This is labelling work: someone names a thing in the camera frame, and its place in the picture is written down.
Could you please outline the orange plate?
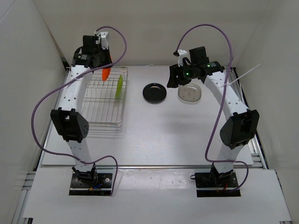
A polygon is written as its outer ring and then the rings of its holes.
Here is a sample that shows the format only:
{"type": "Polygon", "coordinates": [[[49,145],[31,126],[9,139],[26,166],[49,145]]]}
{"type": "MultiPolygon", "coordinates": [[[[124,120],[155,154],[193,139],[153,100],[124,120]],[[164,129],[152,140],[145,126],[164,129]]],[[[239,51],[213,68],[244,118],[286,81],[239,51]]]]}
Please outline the orange plate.
{"type": "MultiPolygon", "coordinates": [[[[105,62],[105,65],[108,65],[111,63],[112,63],[112,58],[111,58],[111,56],[109,56],[108,60],[105,62]]],[[[108,79],[110,72],[111,72],[111,68],[112,68],[112,66],[108,66],[108,67],[105,67],[102,69],[102,81],[103,82],[105,82],[108,79]]]]}

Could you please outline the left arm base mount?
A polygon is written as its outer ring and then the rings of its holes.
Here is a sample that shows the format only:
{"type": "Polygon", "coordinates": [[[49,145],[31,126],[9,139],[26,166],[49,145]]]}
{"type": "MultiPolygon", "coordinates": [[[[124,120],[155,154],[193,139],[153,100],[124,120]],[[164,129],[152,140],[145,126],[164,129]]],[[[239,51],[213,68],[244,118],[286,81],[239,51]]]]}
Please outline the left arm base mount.
{"type": "Polygon", "coordinates": [[[93,182],[79,179],[72,174],[69,195],[70,196],[111,196],[114,183],[113,173],[98,173],[93,182]]]}

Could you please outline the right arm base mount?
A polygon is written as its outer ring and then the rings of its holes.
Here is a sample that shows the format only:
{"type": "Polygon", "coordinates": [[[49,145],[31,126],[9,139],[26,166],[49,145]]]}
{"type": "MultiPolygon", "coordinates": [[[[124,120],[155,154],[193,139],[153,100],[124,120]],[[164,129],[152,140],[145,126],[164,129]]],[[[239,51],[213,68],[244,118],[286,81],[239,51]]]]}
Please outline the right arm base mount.
{"type": "Polygon", "coordinates": [[[195,173],[190,176],[195,181],[197,197],[240,197],[235,172],[228,178],[216,182],[211,173],[195,173]]]}

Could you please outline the black plate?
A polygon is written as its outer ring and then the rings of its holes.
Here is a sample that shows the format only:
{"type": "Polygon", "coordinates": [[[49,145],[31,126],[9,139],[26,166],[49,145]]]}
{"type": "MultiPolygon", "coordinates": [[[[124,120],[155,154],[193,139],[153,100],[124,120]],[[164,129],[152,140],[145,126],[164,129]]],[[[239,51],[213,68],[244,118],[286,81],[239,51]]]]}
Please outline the black plate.
{"type": "Polygon", "coordinates": [[[144,87],[142,95],[148,103],[158,104],[165,100],[167,91],[161,84],[150,83],[144,87]]]}

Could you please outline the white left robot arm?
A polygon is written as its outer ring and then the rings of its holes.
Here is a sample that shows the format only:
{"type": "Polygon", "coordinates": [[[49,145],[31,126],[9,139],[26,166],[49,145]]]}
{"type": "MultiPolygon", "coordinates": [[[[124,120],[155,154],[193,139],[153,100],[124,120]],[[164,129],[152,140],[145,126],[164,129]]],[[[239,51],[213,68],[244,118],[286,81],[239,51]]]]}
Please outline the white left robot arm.
{"type": "Polygon", "coordinates": [[[50,113],[57,133],[76,157],[76,165],[72,167],[76,178],[88,187],[96,185],[98,175],[86,142],[89,123],[81,113],[85,91],[93,74],[79,75],[112,62],[107,40],[108,32],[83,36],[83,45],[75,51],[71,64],[72,84],[66,87],[66,94],[58,108],[50,113]]]}

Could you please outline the clear bumpy glass plate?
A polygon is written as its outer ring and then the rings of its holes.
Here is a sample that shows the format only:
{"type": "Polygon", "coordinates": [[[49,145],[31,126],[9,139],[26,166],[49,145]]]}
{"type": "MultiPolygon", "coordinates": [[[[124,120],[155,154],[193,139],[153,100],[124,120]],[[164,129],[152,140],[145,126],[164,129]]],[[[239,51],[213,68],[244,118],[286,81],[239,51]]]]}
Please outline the clear bumpy glass plate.
{"type": "Polygon", "coordinates": [[[198,104],[200,102],[200,98],[199,99],[184,99],[184,98],[178,98],[180,100],[180,102],[184,103],[184,104],[188,104],[188,105],[195,105],[198,104]]]}

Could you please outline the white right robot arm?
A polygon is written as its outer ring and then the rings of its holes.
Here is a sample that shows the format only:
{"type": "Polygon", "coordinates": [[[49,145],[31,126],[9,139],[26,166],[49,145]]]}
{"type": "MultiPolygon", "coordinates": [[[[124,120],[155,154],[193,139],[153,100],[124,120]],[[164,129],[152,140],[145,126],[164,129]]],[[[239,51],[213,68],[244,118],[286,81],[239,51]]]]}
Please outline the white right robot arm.
{"type": "Polygon", "coordinates": [[[210,182],[223,185],[233,173],[233,164],[241,149],[256,133],[259,121],[257,110],[250,110],[227,83],[228,73],[217,61],[211,62],[205,47],[189,51],[177,50],[178,62],[170,66],[168,88],[178,88],[199,79],[213,93],[221,107],[226,122],[220,129],[222,146],[216,161],[212,163],[210,182]]]}

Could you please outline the clear ribbed glass plate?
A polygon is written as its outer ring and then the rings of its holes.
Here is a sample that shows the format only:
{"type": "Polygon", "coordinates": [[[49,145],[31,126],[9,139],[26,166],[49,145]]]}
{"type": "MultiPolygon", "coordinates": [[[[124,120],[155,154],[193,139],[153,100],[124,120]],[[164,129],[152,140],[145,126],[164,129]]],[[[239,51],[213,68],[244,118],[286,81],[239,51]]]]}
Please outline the clear ribbed glass plate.
{"type": "Polygon", "coordinates": [[[178,88],[178,96],[184,99],[201,99],[202,90],[197,84],[186,84],[178,88]]]}

